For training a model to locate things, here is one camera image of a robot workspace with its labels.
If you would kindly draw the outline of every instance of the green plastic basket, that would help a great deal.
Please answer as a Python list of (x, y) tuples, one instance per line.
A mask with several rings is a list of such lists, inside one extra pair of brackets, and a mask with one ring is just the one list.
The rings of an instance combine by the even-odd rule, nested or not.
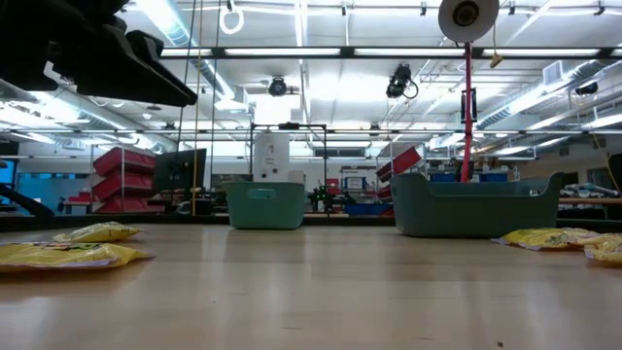
[(562, 176), (462, 184), (398, 175), (391, 181), (396, 225), (409, 236), (439, 238), (499, 238), (520, 228), (554, 228)]
[(227, 182), (229, 221), (240, 229), (296, 229), (304, 218), (304, 185)]

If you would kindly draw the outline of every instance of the white spool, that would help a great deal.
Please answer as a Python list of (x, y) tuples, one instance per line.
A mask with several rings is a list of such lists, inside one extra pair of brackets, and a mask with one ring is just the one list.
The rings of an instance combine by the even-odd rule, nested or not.
[(255, 141), (255, 182), (288, 182), (290, 135), (266, 131)]
[(470, 43), (488, 33), (498, 15), (499, 0), (443, 0), (438, 25), (449, 40)]

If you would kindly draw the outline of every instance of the wooden table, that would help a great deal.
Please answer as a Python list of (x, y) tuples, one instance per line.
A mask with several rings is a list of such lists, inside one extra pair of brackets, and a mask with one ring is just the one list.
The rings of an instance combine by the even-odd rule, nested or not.
[(394, 227), (141, 228), (128, 245), (152, 261), (0, 275), (0, 348), (583, 350), (622, 338), (622, 270), (580, 252)]

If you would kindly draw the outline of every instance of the ceiling camera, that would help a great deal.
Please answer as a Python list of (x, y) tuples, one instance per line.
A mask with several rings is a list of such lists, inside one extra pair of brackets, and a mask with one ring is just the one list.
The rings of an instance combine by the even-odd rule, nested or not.
[(275, 77), (272, 79), (268, 92), (274, 97), (283, 96), (288, 92), (288, 86), (283, 78)]
[[(412, 81), (410, 78), (412, 72), (410, 71), (410, 66), (406, 63), (401, 63), (396, 72), (393, 74), (391, 79), (389, 80), (389, 86), (387, 87), (387, 97), (389, 98), (399, 98), (404, 96), (408, 99), (413, 99), (419, 95), (419, 87)], [(413, 86), (416, 88), (416, 92), (412, 96), (407, 96), (406, 90), (409, 86)]]

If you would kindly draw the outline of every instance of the yellow bag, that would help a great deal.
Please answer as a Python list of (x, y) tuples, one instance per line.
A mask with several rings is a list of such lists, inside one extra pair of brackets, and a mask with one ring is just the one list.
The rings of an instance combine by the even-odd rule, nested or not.
[(518, 229), (493, 241), (530, 250), (579, 249), (583, 247), (581, 242), (584, 239), (595, 236), (598, 234), (581, 228), (532, 228)]
[(622, 234), (602, 234), (586, 243), (585, 256), (589, 259), (622, 265)]
[(0, 272), (39, 268), (99, 268), (153, 255), (108, 243), (0, 244)]
[(110, 222), (80, 228), (68, 234), (59, 234), (54, 237), (54, 241), (83, 243), (113, 242), (125, 240), (138, 232), (140, 232), (140, 229), (138, 228), (127, 227), (119, 223)]

